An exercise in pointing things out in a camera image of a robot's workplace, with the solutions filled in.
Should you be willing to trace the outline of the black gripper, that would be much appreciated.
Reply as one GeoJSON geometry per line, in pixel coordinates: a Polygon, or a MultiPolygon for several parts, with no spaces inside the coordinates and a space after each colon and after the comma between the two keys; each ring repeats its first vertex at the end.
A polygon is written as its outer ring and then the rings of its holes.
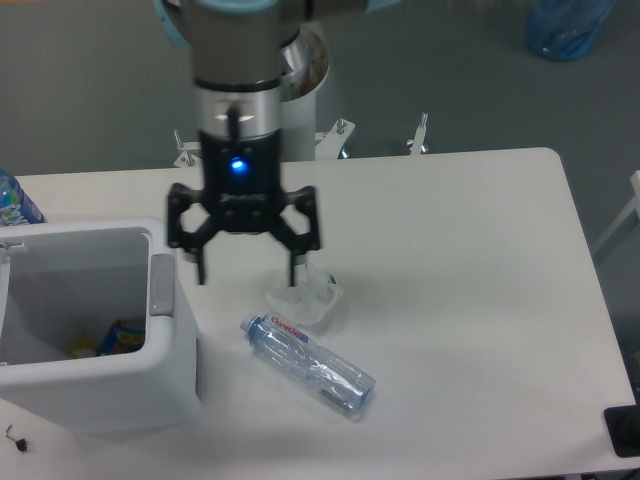
{"type": "Polygon", "coordinates": [[[283,192],[281,187],[281,132],[237,142],[199,133],[204,187],[171,185],[166,202],[167,243],[182,249],[196,265],[198,284],[206,283],[204,249],[219,232],[259,234],[268,232],[289,252],[288,286],[297,285],[296,266],[311,251],[320,249],[316,188],[304,186],[283,192]],[[182,215],[200,205],[208,214],[192,232],[182,215]],[[292,225],[290,209],[301,220],[292,225]]]}

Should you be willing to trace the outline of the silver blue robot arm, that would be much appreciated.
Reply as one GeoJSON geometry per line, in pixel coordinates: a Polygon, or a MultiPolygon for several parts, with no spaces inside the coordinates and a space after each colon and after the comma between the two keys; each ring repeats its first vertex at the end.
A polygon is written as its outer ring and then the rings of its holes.
{"type": "Polygon", "coordinates": [[[157,1],[168,32],[190,46],[203,171],[199,190],[181,183],[167,199],[167,241],[206,281],[206,244],[219,232],[270,233],[296,261],[321,247],[316,190],[281,184],[282,51],[302,24],[385,1],[157,1]]]}

